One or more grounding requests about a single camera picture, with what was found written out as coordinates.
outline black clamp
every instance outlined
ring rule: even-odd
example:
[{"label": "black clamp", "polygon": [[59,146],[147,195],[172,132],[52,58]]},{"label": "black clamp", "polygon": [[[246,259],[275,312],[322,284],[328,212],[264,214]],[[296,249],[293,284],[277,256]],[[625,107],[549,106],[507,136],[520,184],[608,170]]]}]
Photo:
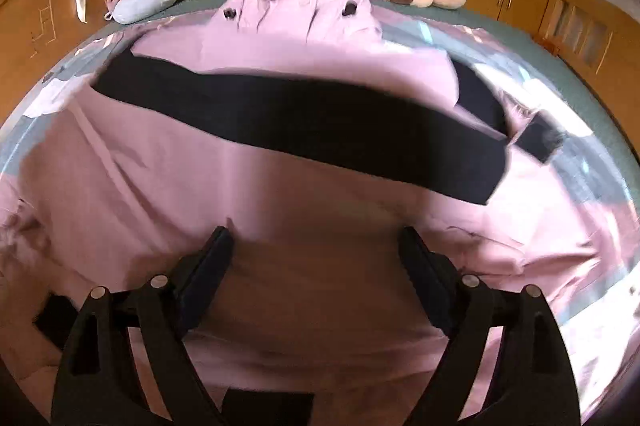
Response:
[{"label": "black clamp", "polygon": [[[134,291],[92,290],[65,344],[54,390],[53,426],[225,425],[182,343],[201,321],[230,264],[234,241],[216,229],[199,253]],[[447,348],[405,426],[579,426],[574,375],[558,324],[542,292],[490,289],[460,276],[411,227],[399,257],[430,322]],[[139,327],[173,421],[150,412],[127,329]],[[500,352],[481,411],[459,420],[491,327],[503,327]]]},{"label": "black clamp", "polygon": [[342,15],[343,16],[353,16],[356,13],[357,9],[358,9],[358,4],[353,0],[349,0],[349,1],[347,1],[347,4],[344,6],[344,10],[342,11]]}]

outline pink cloth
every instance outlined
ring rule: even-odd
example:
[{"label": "pink cloth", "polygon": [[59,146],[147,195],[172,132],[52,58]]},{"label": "pink cloth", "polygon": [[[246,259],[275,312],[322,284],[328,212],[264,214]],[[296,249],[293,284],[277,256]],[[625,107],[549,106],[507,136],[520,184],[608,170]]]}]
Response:
[{"label": "pink cloth", "polygon": [[[492,132],[455,107],[446,54],[383,52],[368,0],[355,1],[359,14],[343,21],[344,0],[229,0],[234,20],[220,9],[202,27],[152,32],[134,52],[196,72],[356,82]],[[205,387],[216,396],[229,386],[314,392],[312,426],[399,426],[446,346],[399,263],[402,226],[493,287],[536,283],[555,311],[602,260],[555,171],[515,146],[506,152],[502,182],[486,206],[473,205],[225,141],[86,86],[0,204],[0,353],[25,390],[42,390],[30,398],[46,408],[53,380],[40,371],[58,357],[31,319],[47,291],[80,305],[94,285],[137,287],[225,225],[232,264],[185,339]],[[132,342],[150,405],[166,414],[140,338]],[[466,413],[482,403],[497,343],[494,334]]]}]

